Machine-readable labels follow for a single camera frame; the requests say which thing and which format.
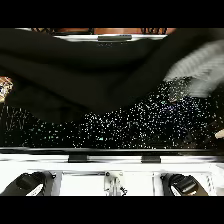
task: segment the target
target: black fabric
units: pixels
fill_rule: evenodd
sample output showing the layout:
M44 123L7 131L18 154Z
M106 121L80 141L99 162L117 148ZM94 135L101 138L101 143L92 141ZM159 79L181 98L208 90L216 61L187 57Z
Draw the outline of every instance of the black fabric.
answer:
M177 29L163 40L108 49L95 42L0 29L0 72L14 84L5 103L53 123L111 112L153 91L187 54L223 38L223 29Z

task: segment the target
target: black cloth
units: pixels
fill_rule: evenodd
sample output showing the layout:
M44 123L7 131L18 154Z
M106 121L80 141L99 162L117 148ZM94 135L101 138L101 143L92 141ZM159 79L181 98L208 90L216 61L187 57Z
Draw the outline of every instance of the black cloth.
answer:
M223 29L184 28L162 40L103 48L95 42L0 29L1 76L13 79L5 103L53 123L111 112L136 103L161 83L174 63L221 39Z

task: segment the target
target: black device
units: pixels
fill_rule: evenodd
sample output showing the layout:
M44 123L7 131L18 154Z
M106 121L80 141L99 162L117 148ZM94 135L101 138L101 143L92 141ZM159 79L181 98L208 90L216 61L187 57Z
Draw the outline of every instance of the black device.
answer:
M191 175L166 173L161 175L164 196L208 196L201 184Z
M23 173L0 196L51 196L55 175L48 171Z

